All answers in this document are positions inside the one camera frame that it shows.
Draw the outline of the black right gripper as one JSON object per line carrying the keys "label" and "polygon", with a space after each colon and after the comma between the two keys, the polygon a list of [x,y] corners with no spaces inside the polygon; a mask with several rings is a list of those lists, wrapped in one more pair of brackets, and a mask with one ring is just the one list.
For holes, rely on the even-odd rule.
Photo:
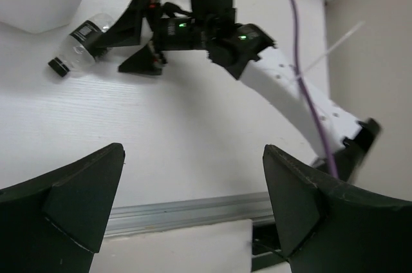
{"label": "black right gripper", "polygon": [[[151,0],[131,0],[116,23],[96,41],[97,48],[119,48],[141,44],[142,23]],[[191,12],[170,2],[150,6],[152,38],[126,59],[119,73],[159,76],[166,65],[164,51],[205,50],[206,36],[201,22]]]}

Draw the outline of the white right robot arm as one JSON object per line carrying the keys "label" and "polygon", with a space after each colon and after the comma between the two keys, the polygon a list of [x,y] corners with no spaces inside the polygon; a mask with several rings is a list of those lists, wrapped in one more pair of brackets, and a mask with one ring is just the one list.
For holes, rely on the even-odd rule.
{"label": "white right robot arm", "polygon": [[120,66],[122,73],[156,76],[166,52],[203,50],[208,59],[260,94],[308,141],[317,154],[314,167],[348,181],[380,133],[376,120],[360,121],[335,105],[285,61],[275,41],[254,24],[236,20],[234,0],[191,0],[191,9],[162,0],[131,0],[96,48],[137,46],[142,23],[149,42]]}

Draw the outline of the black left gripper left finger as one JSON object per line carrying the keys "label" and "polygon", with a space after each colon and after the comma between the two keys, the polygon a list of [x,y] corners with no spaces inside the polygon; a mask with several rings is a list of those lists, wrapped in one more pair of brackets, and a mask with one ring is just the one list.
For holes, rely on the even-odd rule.
{"label": "black left gripper left finger", "polygon": [[1,272],[89,272],[126,153],[112,143],[1,190]]}

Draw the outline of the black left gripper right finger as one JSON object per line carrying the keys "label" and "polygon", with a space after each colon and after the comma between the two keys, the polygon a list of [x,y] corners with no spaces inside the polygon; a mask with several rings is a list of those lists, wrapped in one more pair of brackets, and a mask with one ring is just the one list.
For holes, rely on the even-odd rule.
{"label": "black left gripper right finger", "polygon": [[411,271],[411,202],[338,180],[273,145],[263,168],[292,272]]}

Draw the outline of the small black label bottle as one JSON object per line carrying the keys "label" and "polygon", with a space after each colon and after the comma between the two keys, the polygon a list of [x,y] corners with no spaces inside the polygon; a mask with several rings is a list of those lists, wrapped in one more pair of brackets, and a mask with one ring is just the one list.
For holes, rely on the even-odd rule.
{"label": "small black label bottle", "polygon": [[109,14],[100,13],[80,24],[57,48],[48,66],[60,77],[87,73],[111,48],[97,48],[98,38],[114,24]]}

